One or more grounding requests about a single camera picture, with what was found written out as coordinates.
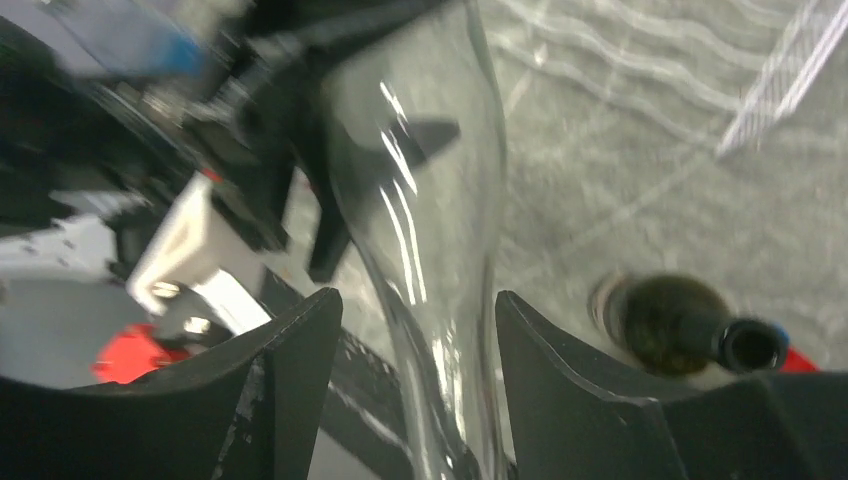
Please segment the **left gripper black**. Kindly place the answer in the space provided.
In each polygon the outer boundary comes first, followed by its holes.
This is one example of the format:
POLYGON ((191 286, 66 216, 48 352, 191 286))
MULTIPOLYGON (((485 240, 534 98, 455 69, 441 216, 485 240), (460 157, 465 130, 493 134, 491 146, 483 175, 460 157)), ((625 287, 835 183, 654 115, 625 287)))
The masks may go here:
MULTIPOLYGON (((256 39, 198 110, 198 144, 223 177, 216 193, 231 225, 254 250, 283 250, 295 145, 312 121, 309 48, 300 39, 256 39)), ((353 137, 341 119, 316 122, 302 169, 320 206, 307 272, 333 279, 352 243, 350 229, 376 208, 378 190, 415 197, 415 174, 461 137, 446 117, 401 118, 377 129, 378 143, 353 137)))

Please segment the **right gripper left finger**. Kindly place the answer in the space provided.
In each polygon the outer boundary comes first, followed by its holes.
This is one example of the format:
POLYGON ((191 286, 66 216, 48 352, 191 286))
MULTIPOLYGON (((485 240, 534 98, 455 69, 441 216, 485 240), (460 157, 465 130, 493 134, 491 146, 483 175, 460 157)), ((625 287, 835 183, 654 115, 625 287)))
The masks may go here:
POLYGON ((304 479, 341 333, 324 288, 130 384, 1 383, 5 479, 304 479))

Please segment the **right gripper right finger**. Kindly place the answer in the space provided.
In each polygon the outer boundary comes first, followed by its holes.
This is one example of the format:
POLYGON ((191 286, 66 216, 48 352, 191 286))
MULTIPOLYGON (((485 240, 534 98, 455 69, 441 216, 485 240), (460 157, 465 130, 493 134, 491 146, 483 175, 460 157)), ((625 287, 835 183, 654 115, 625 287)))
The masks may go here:
POLYGON ((518 294, 495 302, 522 479, 843 479, 847 377, 759 373, 698 390, 626 365, 518 294))

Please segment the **clear glass bottle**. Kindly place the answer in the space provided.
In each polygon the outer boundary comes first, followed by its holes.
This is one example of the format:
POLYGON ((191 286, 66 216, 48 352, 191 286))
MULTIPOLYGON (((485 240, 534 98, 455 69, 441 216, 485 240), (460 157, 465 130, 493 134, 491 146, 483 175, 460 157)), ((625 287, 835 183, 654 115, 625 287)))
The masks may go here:
POLYGON ((330 182, 387 321, 413 475, 504 479, 492 308, 506 146, 477 3, 442 3, 322 93, 330 182))

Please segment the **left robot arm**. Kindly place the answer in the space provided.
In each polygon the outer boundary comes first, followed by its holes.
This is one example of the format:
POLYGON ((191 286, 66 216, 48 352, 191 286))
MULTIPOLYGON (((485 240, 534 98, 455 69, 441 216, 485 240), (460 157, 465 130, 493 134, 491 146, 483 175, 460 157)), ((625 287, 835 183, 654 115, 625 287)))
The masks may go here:
POLYGON ((321 214, 307 272, 331 280, 350 241, 329 181, 320 83, 436 1, 49 1, 44 11, 101 66, 74 73, 46 43, 1 23, 1 235, 59 236, 88 179, 129 204, 101 213, 103 246, 14 261, 36 274, 128 279, 197 172, 251 251, 277 251, 296 170, 321 214))

